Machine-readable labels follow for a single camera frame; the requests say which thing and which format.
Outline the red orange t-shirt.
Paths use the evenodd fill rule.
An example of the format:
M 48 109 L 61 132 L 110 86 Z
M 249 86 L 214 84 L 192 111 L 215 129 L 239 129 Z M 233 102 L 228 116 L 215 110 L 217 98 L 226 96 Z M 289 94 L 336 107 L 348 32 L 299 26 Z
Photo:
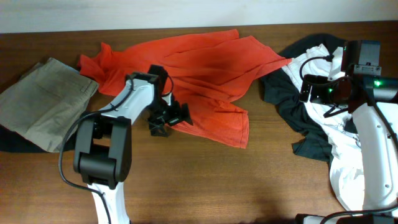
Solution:
M 240 37 L 232 29 L 153 40 L 124 51 L 102 43 L 97 56 L 81 55 L 78 66 L 81 75 L 99 84 L 100 93 L 116 96 L 124 87 L 125 75 L 160 65 L 171 77 L 165 91 L 188 105 L 193 121 L 173 128 L 244 149 L 249 139 L 248 112 L 233 102 L 246 94 L 254 80 L 290 61 L 253 36 Z

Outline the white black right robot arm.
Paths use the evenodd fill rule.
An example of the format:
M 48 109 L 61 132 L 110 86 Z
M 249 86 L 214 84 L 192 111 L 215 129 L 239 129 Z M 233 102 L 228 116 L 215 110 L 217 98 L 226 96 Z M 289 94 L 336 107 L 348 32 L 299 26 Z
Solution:
M 362 150 L 364 204 L 361 210 L 325 217 L 298 214 L 297 223 L 397 223 L 397 79 L 351 75 L 315 82 L 353 116 Z

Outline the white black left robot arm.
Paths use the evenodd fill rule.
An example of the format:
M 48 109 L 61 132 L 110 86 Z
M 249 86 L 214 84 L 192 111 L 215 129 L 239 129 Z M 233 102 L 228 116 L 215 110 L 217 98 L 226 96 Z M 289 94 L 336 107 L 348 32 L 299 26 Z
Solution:
M 171 77 L 163 67 L 127 75 L 123 90 L 99 111 L 77 122 L 73 169 L 94 198 L 99 223 L 130 223 L 124 181 L 132 164 L 132 125 L 148 110 L 152 136 L 167 137 L 164 126 L 192 124 L 188 105 L 180 104 L 164 86 Z

